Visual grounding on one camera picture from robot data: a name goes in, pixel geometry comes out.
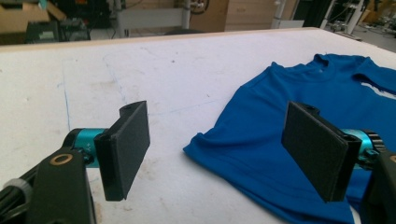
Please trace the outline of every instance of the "blue fabric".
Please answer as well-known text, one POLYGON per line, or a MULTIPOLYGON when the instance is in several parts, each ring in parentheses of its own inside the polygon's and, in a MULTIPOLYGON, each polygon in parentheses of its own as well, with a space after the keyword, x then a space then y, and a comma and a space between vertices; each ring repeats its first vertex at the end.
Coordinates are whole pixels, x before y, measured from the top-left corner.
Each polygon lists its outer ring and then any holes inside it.
POLYGON ((375 131, 396 149, 396 100, 362 82, 394 93, 396 71, 370 58, 334 54, 289 68, 272 63, 241 86, 214 128, 194 136, 184 151, 289 222, 353 223, 349 205, 359 206, 370 172, 354 170, 346 199, 325 203, 282 147, 281 134, 287 103, 297 101, 320 109, 340 129, 375 131))

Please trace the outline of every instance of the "white table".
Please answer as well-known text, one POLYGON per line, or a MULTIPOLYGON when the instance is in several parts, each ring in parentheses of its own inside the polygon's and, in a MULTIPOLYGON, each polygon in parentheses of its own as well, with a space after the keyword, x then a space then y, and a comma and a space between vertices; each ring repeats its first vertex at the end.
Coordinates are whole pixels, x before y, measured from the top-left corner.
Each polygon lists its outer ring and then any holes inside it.
POLYGON ((236 89, 277 62, 315 53, 396 54, 322 30, 162 36, 0 48, 0 186, 58 149, 75 128, 108 128, 147 100, 151 145, 120 203, 88 170, 99 223, 281 223, 182 148, 206 132, 236 89))

